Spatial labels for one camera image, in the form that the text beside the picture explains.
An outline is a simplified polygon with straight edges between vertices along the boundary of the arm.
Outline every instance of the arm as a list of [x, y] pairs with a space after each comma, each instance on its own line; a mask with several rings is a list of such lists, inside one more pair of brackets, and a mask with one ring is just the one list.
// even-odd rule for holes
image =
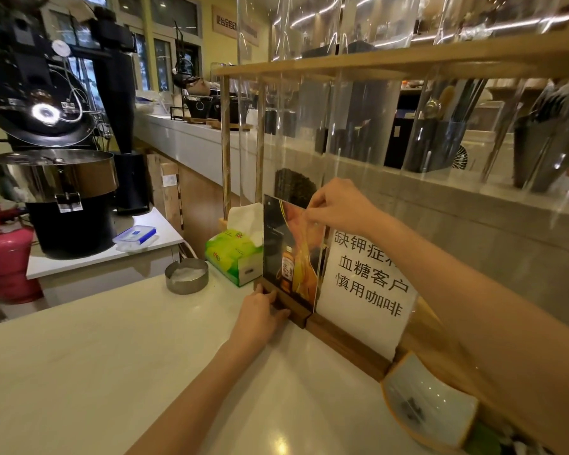
[[543, 442], [569, 453], [569, 327], [379, 211], [349, 180], [320, 189], [306, 215], [377, 244], [504, 396], [557, 434]]
[[272, 314], [270, 304], [275, 298], [275, 292], [263, 295], [258, 285], [244, 299], [229, 340], [126, 455], [192, 455], [198, 451], [230, 390], [291, 313]]

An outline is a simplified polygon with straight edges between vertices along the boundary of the plastic container lid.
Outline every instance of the plastic container lid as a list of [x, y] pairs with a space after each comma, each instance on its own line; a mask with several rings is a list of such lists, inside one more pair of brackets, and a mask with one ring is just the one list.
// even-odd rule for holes
[[112, 241], [121, 251], [132, 251], [142, 247], [154, 235], [156, 235], [156, 227], [135, 225], [120, 233]]

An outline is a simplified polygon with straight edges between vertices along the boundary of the bottle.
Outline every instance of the bottle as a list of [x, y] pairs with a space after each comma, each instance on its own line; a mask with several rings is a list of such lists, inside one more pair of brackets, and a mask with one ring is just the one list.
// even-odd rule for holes
[[280, 269], [281, 279], [280, 287], [285, 292], [290, 293], [293, 287], [293, 270], [295, 269], [295, 259], [293, 258], [293, 249], [286, 246], [283, 252], [283, 263]]

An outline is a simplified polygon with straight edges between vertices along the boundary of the white powder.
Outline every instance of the white powder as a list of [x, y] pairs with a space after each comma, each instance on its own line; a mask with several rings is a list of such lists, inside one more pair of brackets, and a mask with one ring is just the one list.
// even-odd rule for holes
[[171, 281], [186, 282], [194, 281], [203, 276], [206, 270], [200, 268], [177, 268], [171, 275]]

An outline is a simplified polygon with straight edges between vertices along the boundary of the green tissue pack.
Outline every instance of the green tissue pack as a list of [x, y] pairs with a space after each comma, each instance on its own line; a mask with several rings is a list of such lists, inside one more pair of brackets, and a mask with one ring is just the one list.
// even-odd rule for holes
[[205, 257], [231, 282], [242, 287], [263, 273], [263, 246], [236, 230], [226, 230], [205, 244]]

